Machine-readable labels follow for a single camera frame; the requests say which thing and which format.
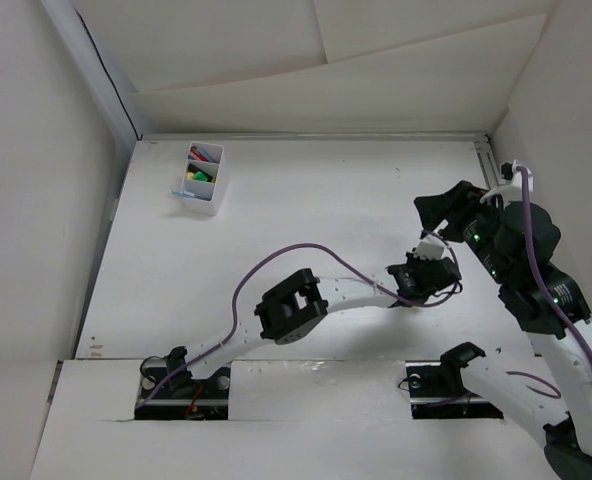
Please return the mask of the black marker green cap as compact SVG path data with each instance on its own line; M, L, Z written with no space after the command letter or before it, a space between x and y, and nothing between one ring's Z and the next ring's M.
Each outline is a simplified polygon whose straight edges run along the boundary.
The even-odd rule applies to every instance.
M211 176L208 176L208 175L206 175L206 174L204 174L202 172L197 172L197 173L194 173L194 174L195 174L195 177L196 177L196 179L195 179L196 181L208 182L208 183L210 183L212 181L212 177Z

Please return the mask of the blue clear pen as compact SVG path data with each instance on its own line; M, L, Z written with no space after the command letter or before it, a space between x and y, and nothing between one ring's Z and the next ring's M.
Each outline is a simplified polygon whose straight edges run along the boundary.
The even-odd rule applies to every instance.
M208 159L209 162L219 163L222 157L222 148L218 145L201 144L196 147L197 151Z

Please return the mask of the light blue pen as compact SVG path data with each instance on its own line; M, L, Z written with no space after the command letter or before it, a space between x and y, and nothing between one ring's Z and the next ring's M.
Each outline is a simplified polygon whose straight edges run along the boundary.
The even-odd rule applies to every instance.
M173 189L171 191L171 193L177 197L185 198L185 199L194 199L194 200L207 201L207 202L209 202L211 200L210 196L197 195L195 193L192 193L192 192L184 190L184 189Z

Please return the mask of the red gel pen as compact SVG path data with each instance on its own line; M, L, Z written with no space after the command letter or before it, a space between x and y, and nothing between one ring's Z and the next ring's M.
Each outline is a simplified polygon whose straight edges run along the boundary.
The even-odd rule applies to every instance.
M196 157L198 160L201 160L204 162L210 162L210 159L208 157L206 157L196 146L190 147L190 153L194 157Z

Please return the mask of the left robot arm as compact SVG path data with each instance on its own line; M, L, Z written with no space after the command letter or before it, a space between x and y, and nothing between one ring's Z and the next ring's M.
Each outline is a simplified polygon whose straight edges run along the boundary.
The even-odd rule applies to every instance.
M454 256L427 257L408 253L406 262L390 265L375 275L317 276L309 268L291 274L266 291L251 318L238 313L242 288L232 297L232 327L215 345L185 358L187 349L177 347L165 358L166 372L158 385L174 398L192 394L199 381L249 352L271 343L290 345L304 339L333 313L361 308L429 308L442 293L456 294L461 287L458 261Z

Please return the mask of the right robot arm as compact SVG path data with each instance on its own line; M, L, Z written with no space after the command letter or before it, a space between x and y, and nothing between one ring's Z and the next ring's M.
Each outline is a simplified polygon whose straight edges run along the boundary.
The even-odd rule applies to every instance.
M525 430L561 479L592 479L592 320L577 282L551 261L561 239L550 214L529 199L467 181L418 197L424 233L467 245L499 287L499 299L543 358L556 400L521 384L482 348L464 342L437 365L441 387L475 394Z

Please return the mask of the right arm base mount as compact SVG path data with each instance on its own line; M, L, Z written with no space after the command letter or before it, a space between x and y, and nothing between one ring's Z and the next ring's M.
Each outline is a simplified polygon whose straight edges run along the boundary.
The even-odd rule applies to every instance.
M414 420L503 419L503 413L466 390L439 361L409 361L397 387L409 395Z

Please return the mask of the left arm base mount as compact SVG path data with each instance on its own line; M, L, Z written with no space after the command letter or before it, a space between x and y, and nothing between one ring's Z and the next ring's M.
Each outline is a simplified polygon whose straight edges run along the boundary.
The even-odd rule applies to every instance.
M224 421L229 414L231 368L218 369L206 380L194 381L188 375L167 382L142 407L134 419L142 421Z

